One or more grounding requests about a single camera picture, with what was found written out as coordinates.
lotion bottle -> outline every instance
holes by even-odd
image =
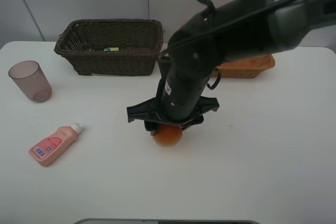
[[[40,165],[48,166],[77,139],[82,130],[83,126],[78,123],[60,127],[53,135],[34,145],[29,154]]]

brown wicker basket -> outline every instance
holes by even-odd
[[[54,51],[83,76],[148,76],[162,44],[163,29],[156,20],[81,19],[60,35]]]
[[[233,63],[220,65],[218,70],[225,78],[254,78],[261,72],[273,68],[275,60],[272,55],[265,55]]]

translucent cup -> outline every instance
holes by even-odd
[[[8,75],[31,101],[44,102],[50,98],[51,86],[37,62],[20,62],[12,66]]]

orange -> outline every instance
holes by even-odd
[[[171,147],[180,141],[182,132],[182,129],[178,126],[160,124],[160,128],[153,139],[160,146]]]

green object in basket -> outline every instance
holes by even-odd
[[[117,51],[119,51],[119,47],[104,48],[104,51],[117,52]]]

